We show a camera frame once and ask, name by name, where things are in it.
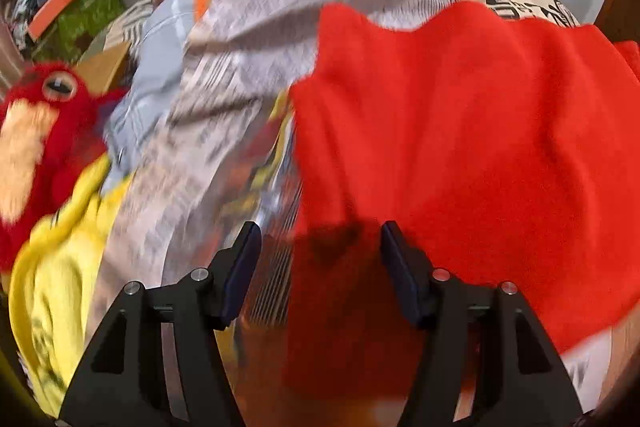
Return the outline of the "red zip jacket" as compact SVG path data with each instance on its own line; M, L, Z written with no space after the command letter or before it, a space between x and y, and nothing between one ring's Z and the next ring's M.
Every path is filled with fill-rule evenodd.
M555 347L639 300L639 48L473 1L397 31L320 14L294 84L302 197L288 387L399 397L424 337L401 314L382 224L462 281L512 281Z

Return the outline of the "yellow printed garment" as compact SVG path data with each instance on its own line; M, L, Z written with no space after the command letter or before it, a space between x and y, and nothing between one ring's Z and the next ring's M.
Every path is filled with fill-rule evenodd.
M11 273L12 333L35 400L50 416L60 413L84 353L104 248L130 184L101 195L110 167L103 154L82 170L72 196L34 226Z

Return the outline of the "newspaper print bed cover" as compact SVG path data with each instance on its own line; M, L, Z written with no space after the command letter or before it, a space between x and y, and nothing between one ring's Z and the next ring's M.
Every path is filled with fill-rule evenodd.
M399 397L315 398L288 387L293 251L302 197L291 89L310 76L319 20L348 6L382 28L413 31L448 6L473 1L503 20L538 18L575 28L560 0L195 0L180 86L142 153L107 242L94 306L104 310L128 275L175 280L233 239L245 221L262 229L264 254L285 254L284 279L257 275L256 309L270 296L284 312L249 355L236 393L252 426L365 426L394 419Z

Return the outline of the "grey patterned folded quilt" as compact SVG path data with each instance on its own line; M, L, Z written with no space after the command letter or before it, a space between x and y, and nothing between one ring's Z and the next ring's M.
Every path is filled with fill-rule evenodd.
M179 88L194 16L194 0L164 0L144 22L130 88L103 128L111 161L104 193L134 172L156 124L168 112Z

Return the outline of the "red plush toy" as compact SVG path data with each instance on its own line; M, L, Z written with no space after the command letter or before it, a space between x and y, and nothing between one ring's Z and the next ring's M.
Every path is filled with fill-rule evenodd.
M70 197L106 147L102 126L125 88L91 93L60 62L25 70L1 104L1 271L12 270L35 224Z

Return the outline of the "cardboard box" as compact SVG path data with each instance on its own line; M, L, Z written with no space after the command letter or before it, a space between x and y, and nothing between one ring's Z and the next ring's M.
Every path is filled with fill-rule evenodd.
M74 72L93 95L102 95L119 87L129 62L130 42L124 41L85 58L74 66Z

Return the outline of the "orange box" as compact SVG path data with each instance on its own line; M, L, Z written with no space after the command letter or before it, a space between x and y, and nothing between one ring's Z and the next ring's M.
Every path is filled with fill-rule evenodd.
M47 0L47 2L39 9L32 18L27 27L29 37L37 41L47 28L55 21L55 19L73 2L74 0Z

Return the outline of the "wooden door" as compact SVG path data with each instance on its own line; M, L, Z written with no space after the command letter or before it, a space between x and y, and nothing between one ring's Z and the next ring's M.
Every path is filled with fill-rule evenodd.
M640 0L604 0L594 24L612 42L639 42Z

